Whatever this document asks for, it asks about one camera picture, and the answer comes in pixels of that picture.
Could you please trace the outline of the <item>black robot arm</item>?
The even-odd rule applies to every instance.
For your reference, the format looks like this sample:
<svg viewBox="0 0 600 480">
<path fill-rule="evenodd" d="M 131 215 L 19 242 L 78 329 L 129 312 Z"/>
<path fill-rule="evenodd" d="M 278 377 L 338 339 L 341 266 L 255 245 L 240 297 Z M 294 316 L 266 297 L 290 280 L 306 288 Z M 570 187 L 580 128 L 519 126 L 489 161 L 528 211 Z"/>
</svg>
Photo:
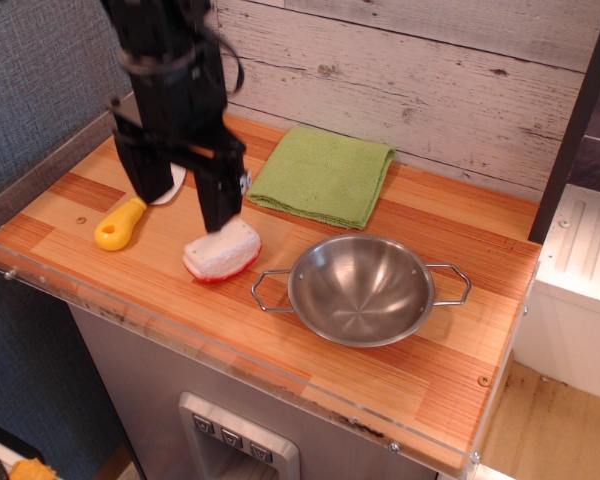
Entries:
<svg viewBox="0 0 600 480">
<path fill-rule="evenodd" d="M 242 207 L 245 145 L 224 124 L 221 53 L 234 50 L 205 24 L 207 1 L 105 1 L 133 97 L 113 100 L 115 145 L 138 197 L 152 203 L 174 184 L 172 165 L 194 174 L 209 233 Z"/>
</svg>

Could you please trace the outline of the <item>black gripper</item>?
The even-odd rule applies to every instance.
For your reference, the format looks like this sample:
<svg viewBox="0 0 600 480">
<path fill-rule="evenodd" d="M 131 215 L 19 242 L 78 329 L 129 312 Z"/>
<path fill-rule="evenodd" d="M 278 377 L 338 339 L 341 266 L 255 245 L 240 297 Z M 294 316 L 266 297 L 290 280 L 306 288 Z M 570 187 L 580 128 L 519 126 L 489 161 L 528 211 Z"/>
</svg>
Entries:
<svg viewBox="0 0 600 480">
<path fill-rule="evenodd" d="M 152 203 L 174 186 L 171 163 L 194 173 L 207 233 L 241 212 L 246 147 L 225 126 L 222 67 L 123 59 L 134 97 L 110 101 L 119 159 L 138 197 Z"/>
</svg>

